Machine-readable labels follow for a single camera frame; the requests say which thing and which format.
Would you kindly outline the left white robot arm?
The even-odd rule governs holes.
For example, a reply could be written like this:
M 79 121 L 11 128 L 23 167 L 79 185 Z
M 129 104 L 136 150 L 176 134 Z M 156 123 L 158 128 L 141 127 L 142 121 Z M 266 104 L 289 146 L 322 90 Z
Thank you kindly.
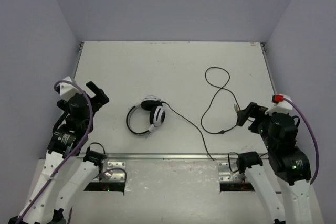
M 44 169 L 25 208 L 9 223 L 49 223 L 54 215 L 57 196 L 81 148 L 93 131 L 94 114 L 109 98 L 92 81 L 86 86 L 95 94 L 89 97 L 70 79 L 54 85 L 61 100 L 57 105 L 63 110 L 52 130 Z

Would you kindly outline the white black headphones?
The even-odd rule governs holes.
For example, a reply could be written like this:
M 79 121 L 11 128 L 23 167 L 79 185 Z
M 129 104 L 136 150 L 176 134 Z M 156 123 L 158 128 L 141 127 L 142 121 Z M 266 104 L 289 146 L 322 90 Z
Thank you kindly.
M 135 131 L 131 126 L 132 115 L 138 110 L 147 113 L 148 128 L 144 131 Z M 139 103 L 130 107 L 125 118 L 125 124 L 128 130 L 137 136 L 148 136 L 153 133 L 158 127 L 162 126 L 165 121 L 166 111 L 163 107 L 163 101 L 159 97 L 149 95 L 142 99 Z

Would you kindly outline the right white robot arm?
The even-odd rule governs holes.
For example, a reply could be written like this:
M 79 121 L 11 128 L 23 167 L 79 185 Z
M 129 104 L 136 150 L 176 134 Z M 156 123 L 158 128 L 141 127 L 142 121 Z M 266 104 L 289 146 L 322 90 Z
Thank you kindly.
M 248 129 L 263 140 L 282 200 L 269 182 L 257 152 L 238 154 L 237 171 L 252 184 L 271 223 L 312 223 L 309 191 L 316 174 L 311 173 L 308 157 L 296 145 L 300 122 L 305 122 L 308 131 L 312 129 L 301 111 L 290 114 L 296 106 L 289 98 L 278 95 L 274 103 L 271 109 L 254 102 L 238 109 L 236 124 L 243 126 L 253 119 Z

